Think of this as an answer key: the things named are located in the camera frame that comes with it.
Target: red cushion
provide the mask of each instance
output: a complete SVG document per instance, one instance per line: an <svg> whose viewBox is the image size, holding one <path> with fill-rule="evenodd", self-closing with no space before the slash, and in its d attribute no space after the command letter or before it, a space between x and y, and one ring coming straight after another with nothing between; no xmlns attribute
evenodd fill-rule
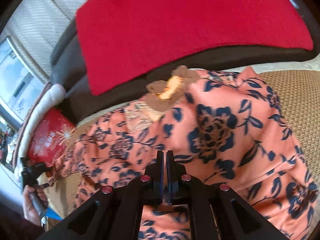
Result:
<svg viewBox="0 0 320 240"><path fill-rule="evenodd" d="M28 157L34 163L45 162L51 166L66 148L75 126L55 108L41 119L31 140Z"/></svg>
<svg viewBox="0 0 320 240"><path fill-rule="evenodd" d="M88 0L76 23L94 95L209 48L313 49L289 0Z"/></svg>

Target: window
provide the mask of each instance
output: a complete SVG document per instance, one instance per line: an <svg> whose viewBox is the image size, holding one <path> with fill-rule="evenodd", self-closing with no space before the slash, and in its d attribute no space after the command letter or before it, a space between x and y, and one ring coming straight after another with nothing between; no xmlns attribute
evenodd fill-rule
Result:
<svg viewBox="0 0 320 240"><path fill-rule="evenodd" d="M43 87L10 38L0 43L0 160L10 170L17 131Z"/></svg>

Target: white curtain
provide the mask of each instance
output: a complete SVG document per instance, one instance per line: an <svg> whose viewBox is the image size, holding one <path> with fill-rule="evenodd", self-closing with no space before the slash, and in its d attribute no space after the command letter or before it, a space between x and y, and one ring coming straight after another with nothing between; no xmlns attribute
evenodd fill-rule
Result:
<svg viewBox="0 0 320 240"><path fill-rule="evenodd" d="M86 0L23 0L0 39L10 35L30 68L44 82L51 75L50 55L76 10Z"/></svg>

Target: red gift bag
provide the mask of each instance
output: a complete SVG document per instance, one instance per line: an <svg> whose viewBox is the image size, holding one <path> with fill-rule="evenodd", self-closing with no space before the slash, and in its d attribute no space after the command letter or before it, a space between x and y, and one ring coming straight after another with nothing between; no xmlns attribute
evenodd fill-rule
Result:
<svg viewBox="0 0 320 240"><path fill-rule="evenodd" d="M51 166L65 150L75 129L60 111L50 109L41 119L30 142L27 155L32 163L45 162L46 166Z"/></svg>

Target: hand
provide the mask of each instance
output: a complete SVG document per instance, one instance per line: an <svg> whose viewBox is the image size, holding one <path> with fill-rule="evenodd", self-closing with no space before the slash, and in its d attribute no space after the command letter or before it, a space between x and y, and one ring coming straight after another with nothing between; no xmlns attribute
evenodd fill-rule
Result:
<svg viewBox="0 0 320 240"><path fill-rule="evenodd" d="M36 226L41 226L40 217L38 215L38 212L34 208L32 201L29 197L29 194L34 192L35 189L33 187L30 187L29 185L26 185L22 197L23 197L23 215L24 218L31 223L35 224ZM48 199L45 196L43 190L41 188L37 189L39 198L47 205Z"/></svg>

